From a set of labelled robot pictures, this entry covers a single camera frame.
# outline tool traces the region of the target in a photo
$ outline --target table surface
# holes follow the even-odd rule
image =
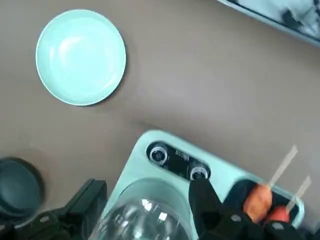
[[[57,14],[105,15],[126,45],[119,88],[89,107],[42,85],[35,48]],[[38,167],[44,208],[64,205],[88,179],[114,187],[138,137],[163,129],[269,179],[293,144],[278,184],[306,175],[306,222],[320,216],[320,49],[215,0],[3,0],[0,3],[0,154]]]

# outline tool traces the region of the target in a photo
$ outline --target light blue plate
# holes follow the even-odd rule
[[[108,19],[76,9],[45,26],[35,63],[52,95],[67,104],[85,106],[100,102],[116,89],[125,71],[126,48]]]

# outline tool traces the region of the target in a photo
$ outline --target wooden stick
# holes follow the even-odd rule
[[[306,190],[308,189],[308,187],[311,185],[312,181],[310,176],[307,176],[305,178],[305,180],[303,181],[302,185],[299,187],[299,190],[296,192],[296,194],[291,198],[290,202],[288,203],[288,205],[285,207],[285,210],[287,213],[290,213],[291,210],[294,208],[294,206],[296,205],[297,202],[297,198],[301,198]]]
[[[298,149],[296,145],[292,146],[292,149],[290,152],[285,156],[282,163],[278,167],[278,169],[275,171],[275,174],[271,178],[271,180],[268,183],[268,186],[270,189],[275,185],[275,183],[278,181],[278,179],[281,177],[281,175],[284,173],[288,165],[291,163],[291,160],[294,159],[294,157],[297,155]]]

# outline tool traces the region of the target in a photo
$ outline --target clear plastic container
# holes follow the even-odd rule
[[[145,178],[128,186],[91,240],[190,240],[190,207],[166,182]]]

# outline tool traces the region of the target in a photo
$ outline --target red food item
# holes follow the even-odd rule
[[[267,217],[266,221],[282,221],[289,223],[290,215],[286,210],[286,206],[277,206],[272,213]]]
[[[258,184],[246,198],[243,211],[254,223],[264,219],[272,205],[272,191],[268,185]]]

